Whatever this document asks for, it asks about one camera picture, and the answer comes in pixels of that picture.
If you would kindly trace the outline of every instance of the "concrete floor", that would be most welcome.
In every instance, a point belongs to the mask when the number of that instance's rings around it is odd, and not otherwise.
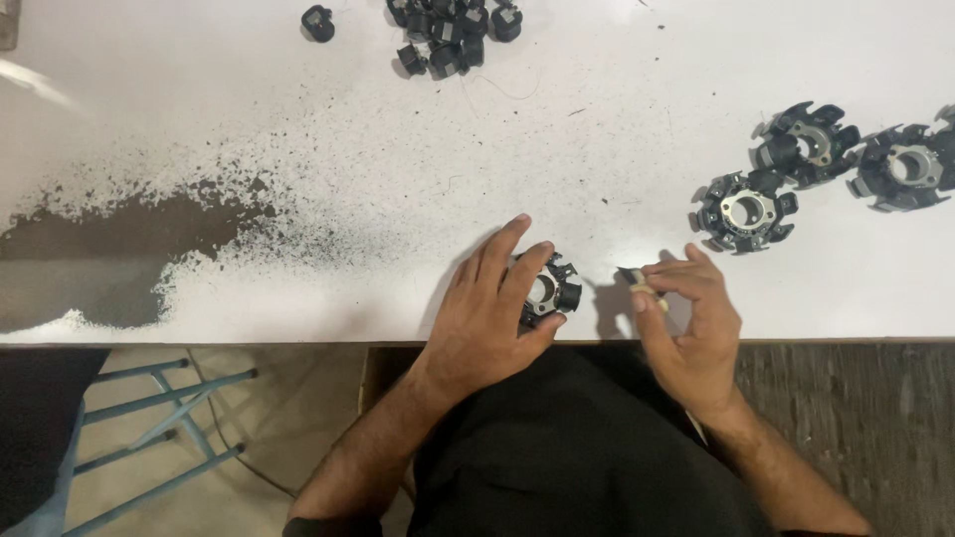
[[[358,416],[358,389],[366,348],[356,344],[277,348],[192,349],[207,378],[258,368],[260,376],[220,389],[213,402],[225,438],[245,442],[244,459],[286,488],[297,490],[331,444]],[[184,349],[120,349],[103,371],[128,369],[186,356]],[[196,383],[193,368],[170,370],[173,388]],[[86,393],[95,410],[157,393],[149,376],[94,384]],[[112,452],[172,412],[163,404],[82,429],[78,461]],[[217,453],[223,443],[207,404],[192,411]],[[70,490],[69,529],[204,461],[184,434],[126,459],[78,476]],[[236,461],[157,497],[111,522],[96,537],[137,535],[280,534],[290,498]],[[383,522],[386,535],[403,535],[411,503],[399,494]]]

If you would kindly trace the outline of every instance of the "thin wire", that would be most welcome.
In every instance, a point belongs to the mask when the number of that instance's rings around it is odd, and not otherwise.
[[[186,352],[187,354],[189,354],[189,361],[192,362],[192,367],[196,370],[196,375],[199,376],[199,380],[200,380],[201,382],[205,382],[205,375],[202,374],[202,369],[200,369],[200,367],[199,367],[199,362],[197,362],[197,361],[196,361],[196,358],[195,358],[194,356],[192,356],[192,351],[191,351],[190,349],[186,349],[185,352]],[[212,397],[211,397],[211,396],[210,396],[210,397],[207,397],[205,400],[206,400],[206,402],[209,403],[209,410],[212,412],[212,422],[215,423],[215,425],[216,425],[216,432],[219,433],[219,439],[222,440],[222,441],[223,441],[223,445],[224,445],[226,448],[228,448],[229,442],[225,441],[225,435],[223,434],[223,429],[222,429],[221,426],[219,425],[219,416],[216,414],[216,407],[215,407],[215,405],[212,404]],[[257,478],[261,479],[262,481],[264,481],[264,482],[266,482],[266,483],[268,483],[268,484],[274,486],[276,489],[278,489],[278,490],[284,492],[285,494],[288,495],[289,498],[291,498],[291,499],[293,499],[293,500],[296,498],[295,492],[293,492],[291,489],[285,488],[284,486],[281,486],[280,484],[276,483],[274,480],[272,480],[271,478],[269,478],[266,474],[262,473],[261,470],[255,468],[254,466],[252,466],[252,465],[249,464],[248,462],[244,461],[244,460],[243,460],[241,457],[239,457],[238,455],[235,456],[234,459],[235,459],[236,461],[238,461],[239,463],[241,463],[242,466],[245,466],[245,468],[246,468],[248,471],[252,472],[252,473],[255,475],[255,477],[257,477]]]
[[[491,85],[494,86],[495,88],[498,88],[498,91],[501,92],[501,93],[503,93],[506,97],[510,97],[510,98],[512,98],[513,100],[525,100],[526,98],[532,97],[532,96],[537,92],[538,88],[541,87],[541,77],[542,77],[542,76],[543,76],[543,70],[538,71],[538,83],[537,83],[536,86],[534,86],[534,91],[532,91],[531,93],[527,94],[526,97],[514,97],[514,96],[512,96],[511,94],[509,94],[509,93],[505,92],[503,89],[501,89],[501,87],[498,86],[498,84],[497,84],[494,80],[492,80],[492,79],[490,79],[490,78],[488,78],[487,76],[484,76],[484,75],[477,75],[477,76],[475,76],[475,82],[478,81],[478,78],[483,78],[484,80],[487,80],[487,83],[488,83],[488,84],[491,84]]]

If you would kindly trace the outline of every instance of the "black shirt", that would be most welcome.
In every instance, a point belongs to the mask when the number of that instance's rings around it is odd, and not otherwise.
[[[778,535],[627,348],[552,348],[458,405],[415,458],[408,535]],[[295,519],[285,537],[381,535]]]

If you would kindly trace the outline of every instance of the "left hand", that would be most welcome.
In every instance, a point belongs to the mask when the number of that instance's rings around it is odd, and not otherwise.
[[[518,336],[524,299],[554,253],[554,245],[545,241],[507,268],[530,226],[525,214],[507,223],[461,263],[451,279],[431,338],[409,372],[448,404],[525,369],[553,343],[567,320],[555,312],[534,331]]]

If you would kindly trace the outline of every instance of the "person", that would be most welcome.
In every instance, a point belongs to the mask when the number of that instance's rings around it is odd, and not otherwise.
[[[530,223],[457,267],[420,357],[331,447],[285,537],[381,535],[415,454],[409,535],[869,533],[734,384],[741,320],[706,254],[687,245],[686,261],[642,268],[692,303],[674,338],[654,297],[633,294],[647,365],[613,347],[548,350],[561,313],[516,327],[554,247],[507,268]]]

